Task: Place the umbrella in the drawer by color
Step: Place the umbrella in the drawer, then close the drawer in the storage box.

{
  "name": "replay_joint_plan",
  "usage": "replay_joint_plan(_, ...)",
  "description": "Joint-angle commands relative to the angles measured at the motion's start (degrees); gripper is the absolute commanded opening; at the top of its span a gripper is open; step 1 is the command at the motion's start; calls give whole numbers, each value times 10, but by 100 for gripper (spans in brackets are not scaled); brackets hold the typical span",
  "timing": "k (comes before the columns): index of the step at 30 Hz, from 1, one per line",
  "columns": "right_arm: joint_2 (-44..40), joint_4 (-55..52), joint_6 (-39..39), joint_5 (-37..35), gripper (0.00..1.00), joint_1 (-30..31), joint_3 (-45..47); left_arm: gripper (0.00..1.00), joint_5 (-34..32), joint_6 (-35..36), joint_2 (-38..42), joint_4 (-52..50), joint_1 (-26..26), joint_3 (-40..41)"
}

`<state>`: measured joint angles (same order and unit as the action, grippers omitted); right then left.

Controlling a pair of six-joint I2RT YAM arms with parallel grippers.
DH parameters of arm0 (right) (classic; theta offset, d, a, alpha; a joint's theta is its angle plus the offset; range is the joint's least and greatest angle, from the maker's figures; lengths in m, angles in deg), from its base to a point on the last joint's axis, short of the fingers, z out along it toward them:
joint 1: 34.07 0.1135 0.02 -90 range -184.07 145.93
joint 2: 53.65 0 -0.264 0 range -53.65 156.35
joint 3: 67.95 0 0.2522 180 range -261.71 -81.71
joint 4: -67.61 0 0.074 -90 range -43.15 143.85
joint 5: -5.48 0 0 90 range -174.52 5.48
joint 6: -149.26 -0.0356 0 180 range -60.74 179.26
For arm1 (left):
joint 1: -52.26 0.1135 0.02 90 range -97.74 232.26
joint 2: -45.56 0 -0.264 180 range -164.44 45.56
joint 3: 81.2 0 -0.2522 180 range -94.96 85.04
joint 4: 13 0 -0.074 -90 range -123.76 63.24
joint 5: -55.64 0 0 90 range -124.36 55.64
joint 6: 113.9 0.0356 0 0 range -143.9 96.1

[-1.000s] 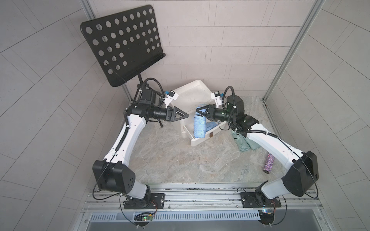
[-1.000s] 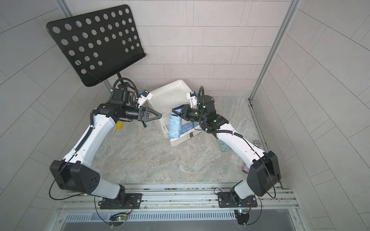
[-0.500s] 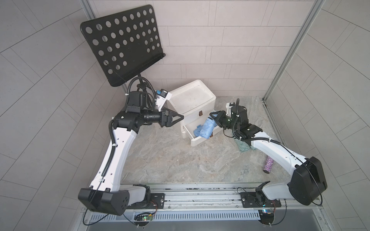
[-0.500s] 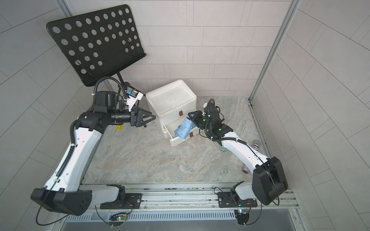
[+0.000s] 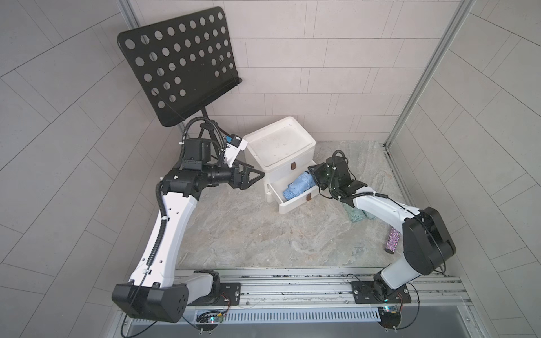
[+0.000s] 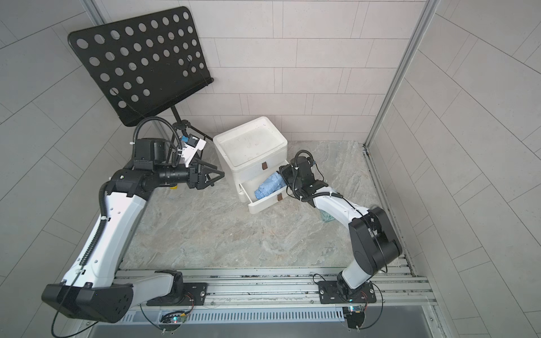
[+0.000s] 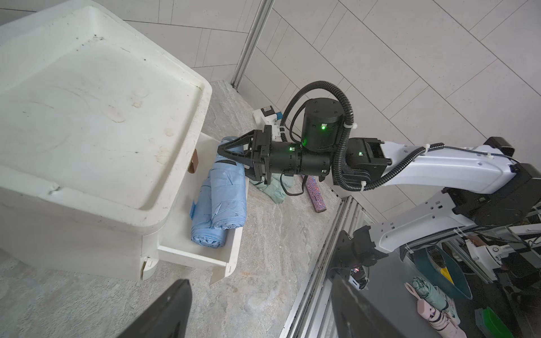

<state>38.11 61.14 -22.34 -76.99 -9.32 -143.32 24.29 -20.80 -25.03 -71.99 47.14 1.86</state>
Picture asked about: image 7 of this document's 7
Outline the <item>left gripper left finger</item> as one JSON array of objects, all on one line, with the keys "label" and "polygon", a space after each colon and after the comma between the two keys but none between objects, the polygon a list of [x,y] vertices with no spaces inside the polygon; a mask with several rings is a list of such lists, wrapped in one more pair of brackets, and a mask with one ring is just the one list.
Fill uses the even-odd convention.
[{"label": "left gripper left finger", "polygon": [[184,337],[191,305],[190,281],[176,280],[118,337]]}]

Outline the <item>white three-drawer cabinet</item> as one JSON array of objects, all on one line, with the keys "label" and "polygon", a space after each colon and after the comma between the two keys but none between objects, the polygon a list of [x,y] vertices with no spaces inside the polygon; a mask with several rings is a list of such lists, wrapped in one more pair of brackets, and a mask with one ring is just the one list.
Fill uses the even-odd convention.
[{"label": "white three-drawer cabinet", "polygon": [[1,27],[1,248],[39,268],[126,280],[162,261],[236,268],[191,240],[218,141],[209,82],[93,1]]}]

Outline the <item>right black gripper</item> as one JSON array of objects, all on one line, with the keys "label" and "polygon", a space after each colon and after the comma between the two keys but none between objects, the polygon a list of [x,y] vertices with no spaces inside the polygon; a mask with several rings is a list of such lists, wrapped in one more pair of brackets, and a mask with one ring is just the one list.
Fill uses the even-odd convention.
[{"label": "right black gripper", "polygon": [[273,174],[325,177],[331,172],[331,152],[312,152],[300,144],[274,141],[271,132],[266,127],[225,137],[218,155],[241,163],[246,176],[256,181],[269,180]]}]

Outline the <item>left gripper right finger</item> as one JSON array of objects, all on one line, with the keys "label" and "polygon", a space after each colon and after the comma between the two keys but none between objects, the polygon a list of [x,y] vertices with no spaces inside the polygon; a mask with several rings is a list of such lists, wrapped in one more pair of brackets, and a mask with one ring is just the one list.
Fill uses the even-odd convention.
[{"label": "left gripper right finger", "polygon": [[342,276],[331,288],[332,312],[339,338],[404,337],[373,304]]}]

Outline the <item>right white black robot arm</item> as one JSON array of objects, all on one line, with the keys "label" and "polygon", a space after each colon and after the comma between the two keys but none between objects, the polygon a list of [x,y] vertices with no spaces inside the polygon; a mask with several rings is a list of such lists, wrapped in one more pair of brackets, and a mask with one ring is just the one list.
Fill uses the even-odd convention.
[{"label": "right white black robot arm", "polygon": [[270,180],[272,174],[331,175],[351,192],[404,184],[438,188],[433,198],[399,218],[345,235],[332,258],[337,268],[372,266],[396,249],[425,244],[454,229],[512,225],[540,201],[540,172],[515,162],[501,138],[472,149],[348,138],[347,106],[346,99],[305,101],[298,111],[304,122],[296,142],[276,141],[266,126],[218,148],[221,156],[242,164],[252,180]]}]

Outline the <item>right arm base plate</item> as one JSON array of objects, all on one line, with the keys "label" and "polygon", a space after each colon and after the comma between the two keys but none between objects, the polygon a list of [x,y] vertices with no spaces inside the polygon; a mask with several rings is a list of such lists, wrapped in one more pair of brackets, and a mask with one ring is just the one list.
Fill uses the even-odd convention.
[{"label": "right arm base plate", "polygon": [[345,230],[338,234],[338,240],[327,270],[332,280],[337,275],[349,273],[359,266],[372,266],[378,259],[375,245],[369,234],[370,226],[355,230],[351,235]]}]

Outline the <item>blue umbrella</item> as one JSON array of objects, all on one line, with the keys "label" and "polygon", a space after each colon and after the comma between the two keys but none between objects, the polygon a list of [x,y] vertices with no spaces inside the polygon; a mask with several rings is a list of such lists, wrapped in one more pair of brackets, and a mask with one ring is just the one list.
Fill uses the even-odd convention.
[{"label": "blue umbrella", "polygon": [[217,154],[210,170],[211,222],[214,228],[241,228],[247,219],[245,167]]},{"label": "blue umbrella", "polygon": [[207,177],[203,181],[198,199],[192,204],[190,211],[191,240],[200,246],[218,249],[225,245],[227,231],[214,228],[212,214],[211,182],[210,177]]}]

